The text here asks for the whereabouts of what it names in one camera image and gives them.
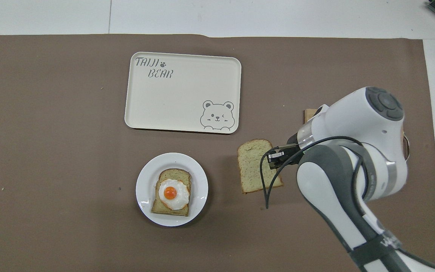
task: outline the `toast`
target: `toast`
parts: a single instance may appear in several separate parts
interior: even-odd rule
[[[257,192],[263,189],[261,176],[259,174],[259,162],[261,157],[273,146],[270,141],[255,139],[248,141],[238,147],[238,166],[241,176],[241,191],[243,193]],[[266,188],[270,187],[271,179],[276,174],[276,169],[270,169],[268,160],[263,160],[263,178]],[[283,186],[283,181],[278,175],[273,187]]]
[[[189,197],[191,193],[191,175],[182,169],[178,168],[171,168],[166,169],[162,171],[159,175],[159,180],[157,180],[156,184],[156,198],[154,200],[154,204],[152,205],[152,210],[150,212],[153,213],[160,213],[162,215],[183,215],[183,216],[189,216],[189,203],[187,203],[182,209],[180,210],[172,210],[170,208],[167,208],[162,201],[160,201],[159,197],[159,188],[162,181],[166,179],[177,179],[179,181],[182,181],[183,184],[188,188],[189,191]]]

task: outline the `round plate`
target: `round plate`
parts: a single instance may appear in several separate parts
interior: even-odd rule
[[[189,216],[159,215],[150,212],[155,200],[155,187],[159,175],[169,168],[183,169],[191,175]],[[166,227],[180,226],[194,219],[206,203],[207,192],[207,177],[204,170],[193,158],[181,153],[165,153],[147,162],[140,171],[135,186],[137,203],[144,215],[153,222]]]

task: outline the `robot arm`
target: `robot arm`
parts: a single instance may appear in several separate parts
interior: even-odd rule
[[[364,203],[363,195],[371,189],[366,188],[365,176],[371,174],[364,171],[362,162],[367,169],[385,164],[385,160],[373,155],[364,159],[367,149],[373,147],[339,140],[310,148],[297,171],[302,194],[331,227],[361,271],[435,271],[435,265],[405,252],[400,241]]]
[[[298,164],[300,191],[361,271],[435,271],[432,263],[405,252],[365,204],[406,182],[403,119],[402,105],[388,91],[361,88],[323,105],[286,146],[266,154],[278,173]]]

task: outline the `rectangular tray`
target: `rectangular tray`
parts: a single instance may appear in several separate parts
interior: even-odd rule
[[[231,134],[239,124],[241,63],[234,57],[137,52],[125,123],[131,128]]]

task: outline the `wooden block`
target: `wooden block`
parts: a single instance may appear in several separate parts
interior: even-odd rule
[[[304,116],[305,116],[304,122],[305,123],[308,122],[308,120],[313,117],[313,115],[315,114],[316,111],[317,111],[317,109],[315,109],[315,108],[307,108],[305,110],[305,114],[304,114]]]

